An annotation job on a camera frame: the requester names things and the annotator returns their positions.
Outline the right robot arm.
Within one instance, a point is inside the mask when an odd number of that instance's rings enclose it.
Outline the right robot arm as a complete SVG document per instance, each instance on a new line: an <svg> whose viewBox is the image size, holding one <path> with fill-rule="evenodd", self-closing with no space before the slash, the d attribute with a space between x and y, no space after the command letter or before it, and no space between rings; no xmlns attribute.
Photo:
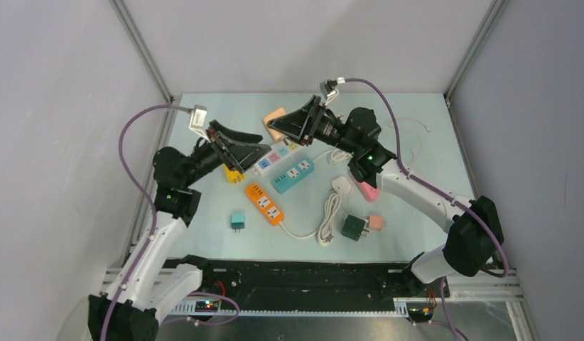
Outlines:
<svg viewBox="0 0 584 341"><path fill-rule="evenodd" d="M341 120L318 96L312 96L300 109L269 119L267 126L302 146L319 140L350 154L347 166L357 182L400 198L447 234L443 245L419 254L404 269L408 294L422 296L433 281L450 274L475 276L501 246L503 235L494 203L485 196L470 199L440 190L419 178L398 154L379 143L382 128L372 109L356 107Z"/></svg>

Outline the teal small plug adapter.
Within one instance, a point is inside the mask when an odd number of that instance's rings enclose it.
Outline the teal small plug adapter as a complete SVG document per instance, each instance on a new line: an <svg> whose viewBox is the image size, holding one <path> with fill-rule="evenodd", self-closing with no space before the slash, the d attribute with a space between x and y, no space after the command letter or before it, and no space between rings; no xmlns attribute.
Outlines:
<svg viewBox="0 0 584 341"><path fill-rule="evenodd" d="M236 232L244 229L246 226L245 214L243 212L232 213L230 216L230 226Z"/></svg>

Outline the yellow cube plug adapter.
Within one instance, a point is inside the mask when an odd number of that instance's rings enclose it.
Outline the yellow cube plug adapter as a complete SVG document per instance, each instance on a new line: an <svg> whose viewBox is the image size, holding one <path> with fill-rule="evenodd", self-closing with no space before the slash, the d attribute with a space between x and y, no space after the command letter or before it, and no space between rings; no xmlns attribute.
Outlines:
<svg viewBox="0 0 584 341"><path fill-rule="evenodd" d="M227 166L224 166L224 172L227 182L231 184L240 183L246 178L243 173L238 170L230 170Z"/></svg>

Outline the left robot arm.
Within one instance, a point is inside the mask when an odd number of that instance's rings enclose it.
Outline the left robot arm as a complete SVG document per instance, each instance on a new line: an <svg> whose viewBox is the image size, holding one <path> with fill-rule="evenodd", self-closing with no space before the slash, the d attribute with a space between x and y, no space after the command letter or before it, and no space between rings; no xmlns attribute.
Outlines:
<svg viewBox="0 0 584 341"><path fill-rule="evenodd" d="M200 203L191 185L220 166L244 173L271 147L262 136L209 123L206 136L190 155L163 147L153 157L157 183L151 198L151 225L107 290L88 298L87 326L92 340L155 340L158 327L171 309L189 293L209 294L215 277L209 271L183 264L160 286L156 280L169 251L189 228Z"/></svg>

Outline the orange power strip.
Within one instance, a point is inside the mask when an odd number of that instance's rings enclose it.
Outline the orange power strip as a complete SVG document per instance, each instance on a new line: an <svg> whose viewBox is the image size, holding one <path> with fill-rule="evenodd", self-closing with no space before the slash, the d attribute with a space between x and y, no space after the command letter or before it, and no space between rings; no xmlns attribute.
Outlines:
<svg viewBox="0 0 584 341"><path fill-rule="evenodd" d="M245 188L244 192L271 226L278 226L284 221L285 214L282 209L258 183L252 183Z"/></svg>

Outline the pink small plug adapter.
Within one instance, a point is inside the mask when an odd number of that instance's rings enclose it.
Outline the pink small plug adapter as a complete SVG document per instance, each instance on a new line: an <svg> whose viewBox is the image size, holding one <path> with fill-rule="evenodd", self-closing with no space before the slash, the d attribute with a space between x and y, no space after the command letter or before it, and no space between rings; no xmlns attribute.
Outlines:
<svg viewBox="0 0 584 341"><path fill-rule="evenodd" d="M381 231L385 226L384 218L381 215L370 215L367 219L367 228L374 231Z"/></svg>

